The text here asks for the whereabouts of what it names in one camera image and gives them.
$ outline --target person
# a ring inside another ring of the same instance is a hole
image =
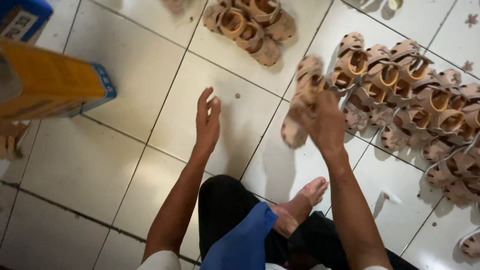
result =
[[[220,134],[220,100],[209,87],[198,99],[197,138],[148,232],[139,270],[180,270],[179,251],[198,194],[201,269],[416,269],[385,249],[344,148],[345,118],[330,91],[318,94],[315,112],[289,111],[320,150],[330,176],[332,214],[310,212],[329,182],[318,177],[289,202],[268,207],[236,179],[217,175],[201,185]]]

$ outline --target hand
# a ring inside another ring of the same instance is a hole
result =
[[[333,92],[320,92],[313,109],[294,104],[288,114],[305,128],[326,161],[344,154],[345,117]]]
[[[220,100],[213,97],[207,102],[208,97],[213,93],[213,87],[206,88],[200,95],[197,103],[197,142],[193,148],[192,156],[210,157],[220,137]]]

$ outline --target bare foot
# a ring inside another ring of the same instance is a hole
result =
[[[322,201],[328,184],[324,177],[317,177],[306,184],[288,203],[272,206],[272,211],[278,216],[273,228],[287,239],[290,238],[310,215],[312,208]]]

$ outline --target black pants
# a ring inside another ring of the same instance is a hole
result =
[[[202,260],[210,247],[240,223],[259,202],[236,179],[217,175],[200,187],[198,217]],[[387,250],[395,270],[416,270]],[[287,269],[310,269],[323,264],[332,270],[347,270],[348,262],[335,225],[322,212],[314,212],[287,240],[275,230],[265,238],[265,260]]]

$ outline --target forearm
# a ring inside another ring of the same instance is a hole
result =
[[[390,269],[380,234],[344,148],[326,154],[332,214],[352,269],[378,265]]]
[[[208,156],[192,153],[148,232],[143,261],[161,250],[179,253],[197,201]]]

